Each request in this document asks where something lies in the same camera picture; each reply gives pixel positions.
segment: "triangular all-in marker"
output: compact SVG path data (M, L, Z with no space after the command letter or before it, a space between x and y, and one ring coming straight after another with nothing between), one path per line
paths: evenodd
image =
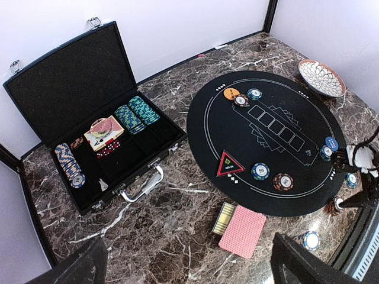
M240 173L245 170L246 169L240 163L238 163L227 151L224 150L221 155L217 177L226 176L231 173Z

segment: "marble surface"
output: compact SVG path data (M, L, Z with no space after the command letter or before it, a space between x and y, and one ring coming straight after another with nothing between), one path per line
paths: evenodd
M279 40L260 33L184 63L142 84L139 89L185 129L191 100L197 91L227 72L260 70L290 78L305 86L297 64L305 57ZM324 99L340 123L347 143L373 133L378 115L351 91ZM80 216L70 201L52 159L40 147L25 160L25 171L47 238L62 261L83 242L102 237L108 248L106 283L273 283L269 258L275 232L297 235L316 230L323 241L314 254L327 262L344 237L356 210L330 217L322 209L302 217L268 216L252 259L218 247L211 232L224 201L232 201L204 176L188 144L164 162L163 185L136 204L114 198L97 213ZM151 173L128 191L139 190ZM345 184L340 195L352 191Z

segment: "round black mat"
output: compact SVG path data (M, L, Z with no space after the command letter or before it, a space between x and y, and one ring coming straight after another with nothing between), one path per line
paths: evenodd
M257 88L263 97L241 108L224 97L226 88L242 94ZM212 80L191 104L187 131L192 153L207 177L234 201L256 212L311 213L337 194L345 178L319 156L328 136L346 147L333 114L306 89L275 74L242 71ZM224 151L246 170L217 177ZM266 180L252 177L250 170L257 162L268 165ZM277 173L294 179L292 190L273 187Z

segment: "bowl rim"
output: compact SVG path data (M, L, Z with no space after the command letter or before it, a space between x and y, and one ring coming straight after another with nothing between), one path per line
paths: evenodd
M323 67L323 68L325 68L325 69L327 69L328 71L330 71L336 78L337 78L337 80L339 81L339 83L340 83L340 85L341 85L341 87L342 87L342 92L341 92L341 95L339 95L339 96L330 96L330 95L328 95L328 94L326 94L326 93L324 93L324 92L322 92L322 91L320 91L320 90L317 90L315 87L313 87L313 86L311 86L313 89L315 89L315 90L317 90L318 92L320 92L320 93L322 93L323 95L326 95L326 96L329 96L329 97L331 97L331 98L340 98L341 96L344 96L345 94L346 94L346 90L347 90L347 88L346 88L346 85L345 85L345 82L341 79L341 77L332 69L332 68L330 68L329 66L326 66L325 64L323 64L323 63L321 63L321 62L318 62L317 60L313 60L313 59L303 59L302 61L300 61L299 63L298 63L298 70L299 70L299 72L300 72L300 74L301 74L301 77L303 77L303 79L307 82L307 84L309 84L308 83L308 81L304 78L304 76L303 76L303 74L302 74L302 72L301 72L301 69L300 69L300 66L301 65L303 65L304 63L318 63L319 65L321 65L321 67Z

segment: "woven bowl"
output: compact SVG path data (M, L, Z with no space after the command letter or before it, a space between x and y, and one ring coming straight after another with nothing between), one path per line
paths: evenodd
M342 79L331 68L315 60L302 60L298 69L312 90L331 98L339 98L346 93Z

